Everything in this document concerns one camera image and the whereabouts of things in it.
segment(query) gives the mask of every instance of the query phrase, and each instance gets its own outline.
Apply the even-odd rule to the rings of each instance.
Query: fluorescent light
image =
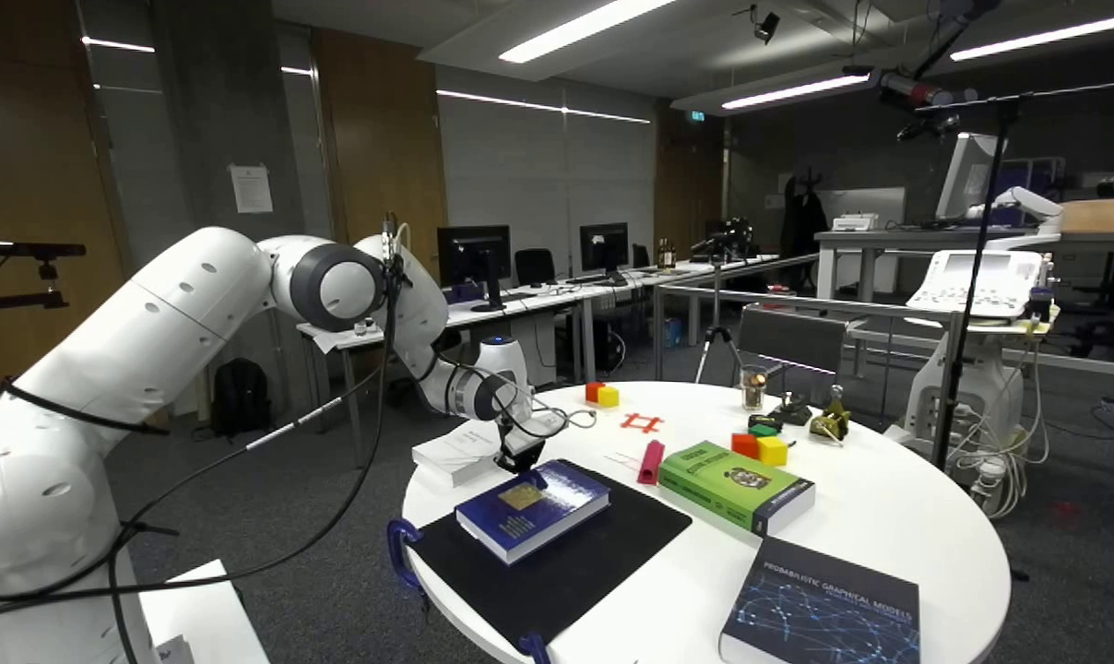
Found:
[[[568,47],[576,39],[606,32],[606,31],[611,31],[619,23],[632,23],[632,19],[637,19],[637,13],[652,10],[652,7],[662,7],[662,5],[671,5],[671,0],[611,0],[611,5],[601,5],[597,10],[586,10],[586,13],[579,13],[570,23],[562,23],[562,27],[546,31],[546,32],[539,32],[530,39],[511,44],[498,59],[504,59],[504,64],[530,64],[539,54],[549,54],[557,47]]]
[[[980,44],[980,47],[961,47],[961,50],[951,50],[951,59],[955,64],[988,59],[988,54],[999,54],[999,50],[1020,50],[1020,47],[1077,39],[1077,38],[1111,32],[1111,31],[1114,31],[1114,19],[1077,23],[1077,27],[1066,27],[1066,31],[1047,31],[1047,32],[1028,32],[1028,38],[994,39],[994,44]]]
[[[98,39],[98,38],[81,38],[89,47],[110,47],[110,50],[153,50],[150,44],[134,44],[134,39]]]
[[[313,66],[281,66],[286,77],[319,77]]]
[[[539,109],[539,115],[576,115],[576,119],[623,120],[623,126],[652,126],[650,119],[637,119],[637,115],[601,115],[601,109],[586,109],[586,107],[527,102],[527,99],[479,96],[479,92],[459,92],[459,88],[436,88],[436,92],[441,99],[467,99],[467,102],[515,107],[515,109]]]
[[[798,99],[798,96],[817,96],[817,92],[828,92],[828,88],[850,88],[850,86],[864,86],[864,80],[865,80],[865,75],[823,77],[823,80],[809,80],[809,86],[794,86],[794,88],[739,96],[739,99],[726,99],[723,109],[768,107],[768,102],[783,102],[783,99]]]

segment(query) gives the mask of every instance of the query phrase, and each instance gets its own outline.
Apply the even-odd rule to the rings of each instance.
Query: tripod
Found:
[[[739,366],[735,337],[720,324],[720,258],[723,253],[712,253],[712,329],[703,331],[703,347],[699,347],[699,360],[697,360],[697,379],[692,385],[699,385],[703,366],[709,366],[709,349],[716,343],[723,343],[729,349],[735,366]]]

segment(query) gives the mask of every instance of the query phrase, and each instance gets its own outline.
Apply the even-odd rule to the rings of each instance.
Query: paper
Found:
[[[274,215],[266,165],[227,165],[237,215]]]

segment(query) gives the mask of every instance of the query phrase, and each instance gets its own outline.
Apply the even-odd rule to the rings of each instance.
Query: book cover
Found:
[[[671,454],[661,463],[661,485],[756,535],[774,535],[816,503],[812,478],[729,454],[716,442]]]
[[[515,563],[607,506],[607,483],[557,456],[452,509],[498,559]]]
[[[762,538],[720,636],[726,664],[921,660],[918,586],[873,569]]]

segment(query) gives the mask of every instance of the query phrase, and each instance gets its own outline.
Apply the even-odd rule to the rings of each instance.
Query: yellow object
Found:
[[[784,463],[784,440],[779,440],[779,434],[759,440],[759,461]]]
[[[597,387],[597,407],[619,407],[619,397],[623,397],[619,387],[611,387],[611,385]]]

